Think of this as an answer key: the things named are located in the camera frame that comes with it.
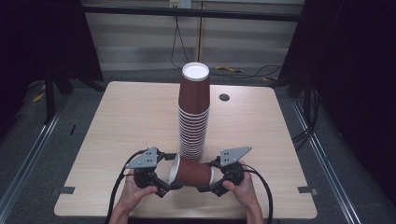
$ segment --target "metal bracket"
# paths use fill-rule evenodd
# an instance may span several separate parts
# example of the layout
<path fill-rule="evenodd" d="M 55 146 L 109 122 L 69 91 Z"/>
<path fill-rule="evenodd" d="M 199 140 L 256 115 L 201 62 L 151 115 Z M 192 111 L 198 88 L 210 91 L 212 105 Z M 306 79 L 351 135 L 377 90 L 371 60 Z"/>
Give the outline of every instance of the metal bracket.
<path fill-rule="evenodd" d="M 157 152 L 158 148 L 151 147 L 143 154 L 138 156 L 136 159 L 130 161 L 128 164 L 125 165 L 127 169 L 134 169 L 134 168 L 149 168 L 149 167 L 156 167 L 157 166 Z"/>
<path fill-rule="evenodd" d="M 50 192 L 51 196 L 59 196 L 61 194 L 73 194 L 75 187 L 61 187 L 59 189 L 53 189 Z"/>
<path fill-rule="evenodd" d="M 318 195 L 318 189 L 311 189 L 308 186 L 306 187 L 298 187 L 298 192 L 303 194 L 303 193 L 310 193 L 312 196 Z"/>
<path fill-rule="evenodd" d="M 224 149 L 220 152 L 220 166 L 224 167 L 237 162 L 243 156 L 245 156 L 251 147 L 237 147 Z"/>

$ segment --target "controller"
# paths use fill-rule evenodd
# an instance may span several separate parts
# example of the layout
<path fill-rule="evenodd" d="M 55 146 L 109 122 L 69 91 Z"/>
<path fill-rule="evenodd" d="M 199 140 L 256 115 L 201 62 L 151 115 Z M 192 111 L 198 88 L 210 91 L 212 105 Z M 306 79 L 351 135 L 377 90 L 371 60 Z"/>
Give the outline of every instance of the controller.
<path fill-rule="evenodd" d="M 183 182 L 173 182 L 170 185 L 163 182 L 155 173 L 158 162 L 162 159 L 166 161 L 174 160 L 176 153 L 164 153 L 156 147 L 145 150 L 138 158 L 125 165 L 127 169 L 134 169 L 134 182 L 143 189 L 148 186 L 155 186 L 157 195 L 162 198 L 169 190 L 183 188 Z"/>
<path fill-rule="evenodd" d="M 197 187 L 198 191 L 211 191 L 220 197 L 228 192 L 228 190 L 222 186 L 222 183 L 225 180 L 229 180 L 235 185 L 239 185 L 244 180 L 244 168 L 238 160 L 250 150 L 251 147 L 224 149 L 220 152 L 220 156 L 217 156 L 215 160 L 204 163 L 210 167 L 219 168 L 223 173 L 223 178 L 213 185 Z M 127 163 L 125 168 L 134 169 L 134 182 L 139 188 L 142 189 L 147 186 L 155 186 L 158 189 L 156 194 L 162 198 L 169 190 L 181 189 L 184 185 L 183 182 L 173 182 L 168 185 L 155 173 L 158 162 L 162 159 L 165 159 L 166 161 L 174 160 L 176 155 L 176 153 L 166 154 L 156 147 L 151 147 L 142 151 L 139 157 Z"/>

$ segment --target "metal frame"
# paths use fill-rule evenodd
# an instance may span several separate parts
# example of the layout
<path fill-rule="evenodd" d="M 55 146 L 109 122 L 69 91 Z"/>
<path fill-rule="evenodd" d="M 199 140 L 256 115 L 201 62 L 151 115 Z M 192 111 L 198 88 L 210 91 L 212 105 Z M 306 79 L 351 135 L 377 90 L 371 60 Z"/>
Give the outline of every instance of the metal frame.
<path fill-rule="evenodd" d="M 178 17 L 219 18 L 219 19 L 238 19 L 238 20 L 254 20 L 254 21 L 297 22 L 301 18 L 300 15 L 292 15 L 292 14 L 253 13 L 253 12 L 167 8 L 167 7 L 114 7 L 114 6 L 90 5 L 90 4 L 82 4 L 81 6 L 33 5 L 33 7 L 41 7 L 51 10 L 83 11 L 89 13 L 178 16 Z"/>

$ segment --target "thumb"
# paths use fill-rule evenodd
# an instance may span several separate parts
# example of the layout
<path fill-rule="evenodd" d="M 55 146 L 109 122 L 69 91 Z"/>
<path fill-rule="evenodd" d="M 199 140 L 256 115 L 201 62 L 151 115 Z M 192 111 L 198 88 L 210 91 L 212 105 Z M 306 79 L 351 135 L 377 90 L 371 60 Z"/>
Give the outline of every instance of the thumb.
<path fill-rule="evenodd" d="M 158 189 L 156 187 L 148 186 L 148 187 L 139 191 L 139 196 L 140 196 L 140 198 L 143 198 L 149 194 L 156 193 L 157 191 L 158 191 Z"/>
<path fill-rule="evenodd" d="M 235 189 L 235 184 L 231 181 L 224 180 L 222 183 L 223 187 L 226 188 L 229 191 L 233 191 Z"/>

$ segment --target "yellow object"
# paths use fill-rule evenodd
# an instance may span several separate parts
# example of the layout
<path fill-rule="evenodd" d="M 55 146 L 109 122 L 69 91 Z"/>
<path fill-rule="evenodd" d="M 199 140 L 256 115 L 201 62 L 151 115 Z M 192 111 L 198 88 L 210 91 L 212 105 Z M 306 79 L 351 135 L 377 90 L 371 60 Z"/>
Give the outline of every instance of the yellow object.
<path fill-rule="evenodd" d="M 43 97 L 44 93 L 46 93 L 46 85 L 43 85 L 43 88 L 41 88 L 40 92 L 35 96 L 35 98 L 33 99 L 32 102 L 37 102 L 39 100 L 41 100 L 41 98 Z"/>
<path fill-rule="evenodd" d="M 227 70 L 229 72 L 244 73 L 242 70 L 238 70 L 238 69 L 231 68 L 231 67 L 224 67 L 224 66 L 217 66 L 216 67 L 216 70 L 220 70 L 220 69 L 225 69 L 225 70 Z"/>

